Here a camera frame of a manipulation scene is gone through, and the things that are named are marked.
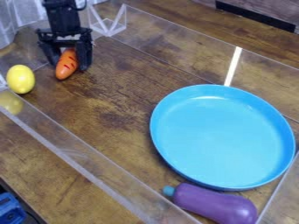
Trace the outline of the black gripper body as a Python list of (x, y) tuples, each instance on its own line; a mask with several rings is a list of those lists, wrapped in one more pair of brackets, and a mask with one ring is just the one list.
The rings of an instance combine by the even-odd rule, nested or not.
[(36, 34), (42, 44), (56, 45), (59, 38), (79, 35), (79, 42), (91, 42), (91, 29), (80, 26), (80, 11), (84, 11), (88, 3), (82, 7), (75, 0), (43, 0), (50, 28), (38, 29)]

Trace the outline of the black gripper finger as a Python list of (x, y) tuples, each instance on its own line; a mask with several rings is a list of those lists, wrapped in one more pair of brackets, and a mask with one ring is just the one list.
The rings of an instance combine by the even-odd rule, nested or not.
[(76, 44), (76, 54), (79, 59), (79, 70), (86, 71), (92, 63), (92, 44), (79, 41)]
[(62, 56), (60, 48), (48, 43), (40, 43), (39, 47), (42, 48), (46, 58), (50, 61), (51, 65), (55, 66)]

